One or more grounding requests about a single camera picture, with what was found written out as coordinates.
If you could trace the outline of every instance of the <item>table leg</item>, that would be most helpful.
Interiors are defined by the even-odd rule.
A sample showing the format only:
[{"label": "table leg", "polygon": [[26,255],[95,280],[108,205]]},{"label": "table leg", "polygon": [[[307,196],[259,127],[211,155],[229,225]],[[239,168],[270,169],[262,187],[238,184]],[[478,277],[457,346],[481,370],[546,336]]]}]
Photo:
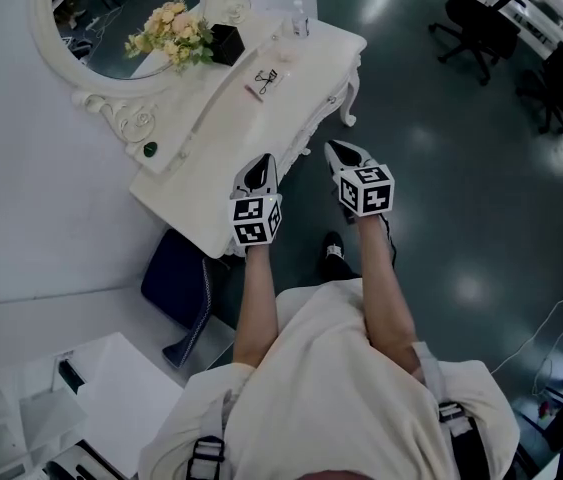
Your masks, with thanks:
[{"label": "table leg", "polygon": [[350,108],[354,103],[359,92],[359,72],[355,69],[348,81],[348,93],[345,96],[345,101],[341,105],[341,121],[346,126],[352,127],[357,122],[357,118],[350,114]]}]

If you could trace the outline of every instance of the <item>green object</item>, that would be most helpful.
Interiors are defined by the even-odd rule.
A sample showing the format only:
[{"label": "green object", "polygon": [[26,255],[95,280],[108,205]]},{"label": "green object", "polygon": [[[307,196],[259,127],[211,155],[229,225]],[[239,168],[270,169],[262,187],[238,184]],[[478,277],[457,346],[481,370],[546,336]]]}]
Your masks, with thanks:
[{"label": "green object", "polygon": [[159,146],[156,142],[148,142],[145,146],[143,146],[143,154],[148,158],[153,157],[157,152],[158,147]]}]

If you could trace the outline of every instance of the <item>floor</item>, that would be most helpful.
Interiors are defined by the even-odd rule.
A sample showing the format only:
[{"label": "floor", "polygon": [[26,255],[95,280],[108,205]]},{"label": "floor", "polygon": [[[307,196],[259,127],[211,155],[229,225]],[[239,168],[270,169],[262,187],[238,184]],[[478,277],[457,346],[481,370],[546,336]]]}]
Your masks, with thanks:
[{"label": "floor", "polygon": [[[348,129],[337,115],[327,118],[311,140],[312,154],[283,179],[273,274],[277,292],[317,284],[317,254],[330,229],[343,235],[346,257],[359,267],[355,229],[330,196],[322,153],[328,139],[359,144],[396,179],[397,274],[419,336],[440,358],[478,359],[494,369],[563,298],[563,136],[540,136],[536,108],[514,94],[521,72],[539,63],[525,44],[493,69],[485,88],[469,55],[447,65],[436,60],[454,45],[427,30],[434,21],[448,23],[445,1],[318,0],[322,21],[368,40],[352,109],[357,123]],[[237,265],[217,308],[231,325],[242,283]],[[515,406],[528,403],[535,373],[562,330],[560,308],[495,375]],[[563,339],[551,357],[539,385],[550,378],[563,387]]]},{"label": "floor", "polygon": [[[101,0],[76,0],[77,10],[86,9],[87,13],[79,19],[78,27],[70,31],[61,27],[62,36],[70,35],[75,39],[87,39],[93,43],[92,53],[86,65],[97,73],[111,78],[130,78],[145,56],[133,59],[125,58],[124,44],[128,35],[143,30],[143,24],[152,14],[152,10],[171,0],[118,0],[121,7],[112,10],[105,7]],[[199,0],[185,0],[188,8]],[[91,30],[86,26],[98,17],[100,20]]]}]

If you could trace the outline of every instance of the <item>harness strap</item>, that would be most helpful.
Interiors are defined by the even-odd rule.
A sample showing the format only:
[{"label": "harness strap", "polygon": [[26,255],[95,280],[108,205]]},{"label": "harness strap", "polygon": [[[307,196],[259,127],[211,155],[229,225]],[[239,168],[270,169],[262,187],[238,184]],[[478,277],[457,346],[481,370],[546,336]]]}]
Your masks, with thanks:
[{"label": "harness strap", "polygon": [[201,418],[201,437],[188,461],[186,480],[229,480],[230,464],[225,460],[223,441],[224,396],[217,398]]},{"label": "harness strap", "polygon": [[461,480],[490,478],[488,458],[474,418],[468,416],[461,404],[449,399],[445,377],[439,361],[424,342],[413,343],[419,358],[426,387],[439,404],[439,424],[450,451],[455,477]]}]

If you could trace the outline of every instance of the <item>navy blue chair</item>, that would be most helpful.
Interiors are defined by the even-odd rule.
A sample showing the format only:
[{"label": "navy blue chair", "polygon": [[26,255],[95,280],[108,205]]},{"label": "navy blue chair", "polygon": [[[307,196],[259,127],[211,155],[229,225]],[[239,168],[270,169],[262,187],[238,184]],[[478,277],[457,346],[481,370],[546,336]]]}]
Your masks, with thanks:
[{"label": "navy blue chair", "polygon": [[157,247],[141,284],[141,293],[188,333],[163,349],[180,368],[188,359],[212,312],[209,258],[175,230],[168,230]]}]

